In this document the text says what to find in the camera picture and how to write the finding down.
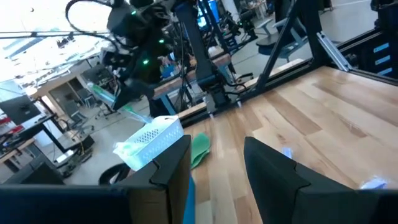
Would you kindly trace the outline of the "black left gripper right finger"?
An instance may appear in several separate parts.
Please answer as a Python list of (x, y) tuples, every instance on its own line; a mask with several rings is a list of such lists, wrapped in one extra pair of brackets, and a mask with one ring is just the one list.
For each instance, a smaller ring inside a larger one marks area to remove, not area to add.
[(264, 224), (398, 224), (398, 189), (349, 188), (250, 136), (244, 161)]

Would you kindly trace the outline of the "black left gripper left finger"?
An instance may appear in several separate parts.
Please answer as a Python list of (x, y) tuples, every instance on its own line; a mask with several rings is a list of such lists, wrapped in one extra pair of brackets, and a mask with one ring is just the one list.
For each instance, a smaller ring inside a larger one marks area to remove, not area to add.
[(1, 184), (0, 224), (182, 224), (191, 137), (184, 135), (133, 171), (113, 167), (113, 184)]

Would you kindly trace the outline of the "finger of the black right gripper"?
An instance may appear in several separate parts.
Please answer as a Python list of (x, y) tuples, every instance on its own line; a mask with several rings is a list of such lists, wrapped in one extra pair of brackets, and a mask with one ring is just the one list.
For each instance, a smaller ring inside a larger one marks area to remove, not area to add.
[(112, 104), (113, 108), (122, 108), (124, 105), (140, 98), (140, 94), (126, 84), (120, 83)]
[(145, 83), (130, 83), (128, 84), (129, 87), (131, 87), (134, 91), (138, 92), (140, 96), (145, 95), (148, 96), (149, 98), (152, 98), (154, 96), (154, 89), (146, 85)]

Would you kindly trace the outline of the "green toothbrush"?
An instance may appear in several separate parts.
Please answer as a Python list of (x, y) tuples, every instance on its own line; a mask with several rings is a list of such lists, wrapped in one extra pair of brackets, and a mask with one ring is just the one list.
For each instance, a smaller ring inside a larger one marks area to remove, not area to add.
[(116, 96), (109, 91), (101, 88), (99, 85), (89, 82), (87, 85), (87, 89), (90, 93), (92, 93), (97, 99), (101, 100), (106, 106), (111, 107), (113, 111), (120, 112), (124, 116), (127, 116), (136, 121), (142, 122), (144, 124), (151, 123), (153, 118), (148, 115), (143, 115), (138, 113), (133, 107), (132, 103), (127, 103), (122, 106), (120, 109), (113, 109), (113, 105), (116, 102)]
[(118, 142), (113, 153), (119, 156), (126, 164), (138, 166), (141, 164), (137, 153), (144, 147), (143, 143)]

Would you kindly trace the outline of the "wooden workbench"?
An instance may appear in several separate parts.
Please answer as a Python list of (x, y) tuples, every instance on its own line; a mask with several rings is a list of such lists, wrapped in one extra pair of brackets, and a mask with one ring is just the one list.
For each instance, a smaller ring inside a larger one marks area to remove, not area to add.
[[(230, 56), (230, 54), (216, 56), (216, 58), (213, 60), (213, 63), (219, 67), (229, 65), (231, 63), (231, 56)], [(177, 78), (175, 78), (171, 81), (168, 81), (167, 83), (162, 84), (154, 89), (153, 99), (161, 99), (163, 105), (165, 106), (165, 108), (167, 110), (167, 114), (171, 114), (171, 115), (176, 114), (174, 104), (169, 100), (167, 94), (172, 91), (179, 90), (182, 87), (183, 83), (191, 84), (192, 82), (194, 82), (196, 80), (195, 71), (192, 70), (192, 71), (188, 72), (185, 77), (187, 78), (186, 81), (180, 77), (177, 77)]]

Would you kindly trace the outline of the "white perforated plastic basket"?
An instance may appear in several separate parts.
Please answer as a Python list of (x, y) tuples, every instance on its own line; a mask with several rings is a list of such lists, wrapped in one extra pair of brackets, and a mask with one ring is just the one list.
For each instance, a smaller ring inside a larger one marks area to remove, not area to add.
[(145, 124), (124, 142), (143, 143), (144, 147), (137, 153), (141, 164), (128, 165), (132, 170), (138, 171), (164, 150), (178, 141), (184, 131), (177, 115), (158, 116), (151, 123)]

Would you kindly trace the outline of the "black computer tower with lights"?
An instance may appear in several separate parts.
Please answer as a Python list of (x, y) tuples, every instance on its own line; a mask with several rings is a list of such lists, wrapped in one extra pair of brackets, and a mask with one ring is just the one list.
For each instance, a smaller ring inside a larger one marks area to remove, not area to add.
[(4, 184), (64, 184), (58, 169), (45, 156), (30, 161), (22, 169), (12, 174)]

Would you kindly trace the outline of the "long ceiling light strip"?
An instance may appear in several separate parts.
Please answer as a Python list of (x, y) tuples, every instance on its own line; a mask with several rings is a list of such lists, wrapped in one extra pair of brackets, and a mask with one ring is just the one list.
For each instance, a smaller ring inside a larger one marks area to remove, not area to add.
[(28, 39), (39, 37), (68, 37), (74, 35), (106, 35), (107, 31), (25, 31), (25, 32), (0, 32), (0, 40), (3, 39)]

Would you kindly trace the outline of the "black computer monitor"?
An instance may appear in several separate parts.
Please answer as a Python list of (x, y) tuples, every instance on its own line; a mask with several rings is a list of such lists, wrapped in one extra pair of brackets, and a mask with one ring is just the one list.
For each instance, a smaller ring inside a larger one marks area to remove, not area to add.
[(0, 109), (16, 125), (41, 114), (40, 110), (27, 95), (0, 102)]

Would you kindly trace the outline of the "teal plastic bin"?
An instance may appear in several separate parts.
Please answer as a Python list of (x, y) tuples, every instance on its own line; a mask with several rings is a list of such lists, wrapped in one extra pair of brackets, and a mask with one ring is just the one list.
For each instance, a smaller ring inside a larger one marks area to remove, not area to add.
[(183, 224), (195, 224), (195, 182), (190, 176)]

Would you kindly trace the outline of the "black cabinet with blue strips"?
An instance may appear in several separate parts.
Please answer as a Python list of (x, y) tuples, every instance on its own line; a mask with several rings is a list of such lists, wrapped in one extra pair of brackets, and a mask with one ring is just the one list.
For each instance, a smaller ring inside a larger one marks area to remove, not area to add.
[(370, 71), (398, 80), (398, 32), (382, 32), (372, 41)]

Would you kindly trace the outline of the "desk with gray metal frame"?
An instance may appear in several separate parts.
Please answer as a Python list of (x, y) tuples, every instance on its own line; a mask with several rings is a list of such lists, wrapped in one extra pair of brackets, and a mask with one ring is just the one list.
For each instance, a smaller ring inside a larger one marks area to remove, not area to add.
[(36, 121), (32, 126), (23, 129), (16, 133), (3, 134), (4, 140), (0, 142), (0, 164), (5, 164), (7, 167), (16, 173), (21, 168), (16, 166), (12, 161), (12, 157), (20, 156), (23, 152), (27, 151), (27, 154), (32, 158), (31, 162), (37, 162), (41, 159), (47, 159), (45, 154), (34, 144), (34, 136), (40, 132), (44, 132), (47, 137), (54, 143), (62, 152), (67, 150), (60, 144), (58, 139), (52, 134), (45, 122), (48, 120), (54, 121), (55, 116), (45, 116)]

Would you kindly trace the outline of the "black aluminium table frame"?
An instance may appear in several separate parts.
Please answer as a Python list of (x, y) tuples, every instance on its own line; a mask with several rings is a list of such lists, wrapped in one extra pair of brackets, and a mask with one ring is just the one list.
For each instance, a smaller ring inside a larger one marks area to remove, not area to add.
[[(398, 80), (370, 71), (372, 41), (382, 32), (398, 32), (398, 0), (371, 0), (371, 10), (377, 12), (374, 29), (334, 46), (323, 33), (320, 18), (311, 6), (314, 0), (297, 0), (282, 20), (282, 30), (271, 49), (271, 56), (259, 78), (238, 92), (236, 103), (241, 103), (270, 91), (324, 65), (335, 65), (341, 71), (353, 72), (376, 81), (398, 86)], [(299, 24), (307, 34), (312, 57), (286, 70), (271, 74), (277, 57), (287, 41), (287, 31)]]

